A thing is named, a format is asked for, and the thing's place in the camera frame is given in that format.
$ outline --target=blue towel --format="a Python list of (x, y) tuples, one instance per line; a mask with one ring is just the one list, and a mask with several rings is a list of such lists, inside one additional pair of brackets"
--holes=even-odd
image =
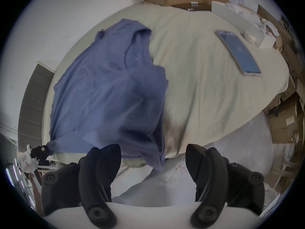
[(151, 60), (150, 34), (126, 19), (97, 33), (54, 86), (50, 150), (87, 153), (119, 144), (122, 158), (163, 169), (167, 80)]

